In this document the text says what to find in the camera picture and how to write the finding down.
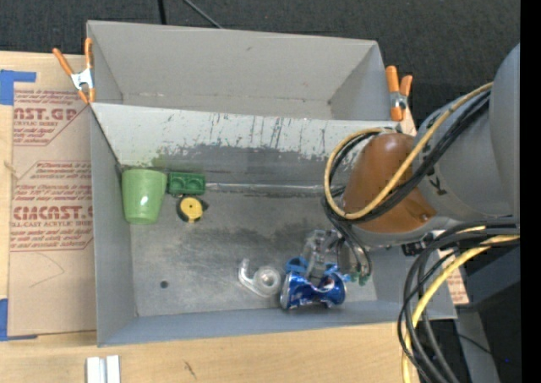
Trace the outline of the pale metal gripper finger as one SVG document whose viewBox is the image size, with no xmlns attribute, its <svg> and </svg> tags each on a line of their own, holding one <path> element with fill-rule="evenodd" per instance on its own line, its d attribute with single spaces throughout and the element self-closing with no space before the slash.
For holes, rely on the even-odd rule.
<svg viewBox="0 0 541 383">
<path fill-rule="evenodd" d="M 331 229 L 325 233 L 323 250 L 324 250 L 324 260 L 325 260 L 325 270 L 324 273 L 332 273 L 338 271 L 339 269 L 339 241 L 341 239 L 340 234 Z"/>
<path fill-rule="evenodd" d="M 322 276 L 325 271 L 324 232 L 312 232 L 305 240 L 303 256 L 307 261 L 306 276 Z"/>
</svg>

